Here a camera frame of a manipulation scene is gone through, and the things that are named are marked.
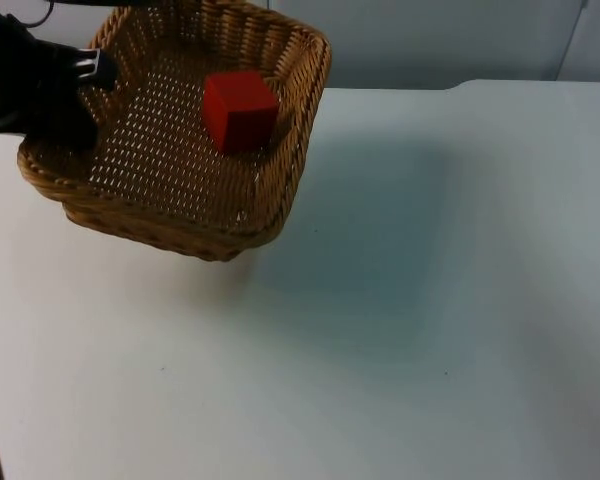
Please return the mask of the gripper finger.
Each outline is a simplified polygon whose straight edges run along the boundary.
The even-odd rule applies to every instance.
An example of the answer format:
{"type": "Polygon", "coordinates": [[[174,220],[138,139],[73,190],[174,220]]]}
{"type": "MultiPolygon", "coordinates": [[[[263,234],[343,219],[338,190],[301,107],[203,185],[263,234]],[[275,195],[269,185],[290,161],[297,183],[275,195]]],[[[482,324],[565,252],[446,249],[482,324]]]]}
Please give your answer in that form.
{"type": "Polygon", "coordinates": [[[96,144],[98,127],[76,90],[55,90],[33,101],[25,135],[74,150],[90,150],[96,144]]]}
{"type": "Polygon", "coordinates": [[[106,91],[115,88],[118,67],[103,49],[78,49],[52,42],[44,43],[48,55],[45,72],[62,86],[94,86],[106,91]]]}

